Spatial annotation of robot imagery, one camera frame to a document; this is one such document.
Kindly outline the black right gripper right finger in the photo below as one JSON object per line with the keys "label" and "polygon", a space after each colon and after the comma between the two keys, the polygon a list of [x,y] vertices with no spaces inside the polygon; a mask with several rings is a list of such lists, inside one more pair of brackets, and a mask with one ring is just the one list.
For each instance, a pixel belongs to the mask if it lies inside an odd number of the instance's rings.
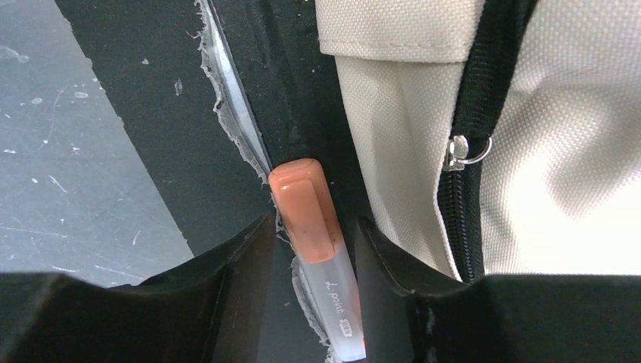
{"label": "black right gripper right finger", "polygon": [[640,279],[490,275],[464,284],[361,218],[355,238],[369,362],[638,362]]}

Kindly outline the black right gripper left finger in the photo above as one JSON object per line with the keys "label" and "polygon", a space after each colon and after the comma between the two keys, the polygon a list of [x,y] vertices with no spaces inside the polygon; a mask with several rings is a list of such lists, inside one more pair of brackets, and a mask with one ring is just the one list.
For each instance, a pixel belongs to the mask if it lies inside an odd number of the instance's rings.
{"label": "black right gripper left finger", "polygon": [[3,362],[254,362],[275,218],[138,285],[1,276]]}

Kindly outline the orange pen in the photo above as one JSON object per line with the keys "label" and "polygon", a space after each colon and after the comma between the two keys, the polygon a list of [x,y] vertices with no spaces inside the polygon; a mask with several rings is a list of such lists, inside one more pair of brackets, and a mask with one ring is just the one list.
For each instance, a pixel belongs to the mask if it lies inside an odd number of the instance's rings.
{"label": "orange pen", "polygon": [[268,178],[296,254],[305,298],[341,362],[366,357],[358,284],[321,164],[276,167]]}

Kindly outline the beige canvas backpack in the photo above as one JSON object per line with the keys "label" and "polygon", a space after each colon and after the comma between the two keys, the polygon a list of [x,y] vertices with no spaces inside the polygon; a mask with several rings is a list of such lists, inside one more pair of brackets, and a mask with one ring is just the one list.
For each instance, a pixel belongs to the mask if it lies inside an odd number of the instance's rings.
{"label": "beige canvas backpack", "polygon": [[[480,1],[319,1],[373,216],[465,278],[438,205]],[[640,273],[640,3],[539,1],[482,161],[482,272]]]}

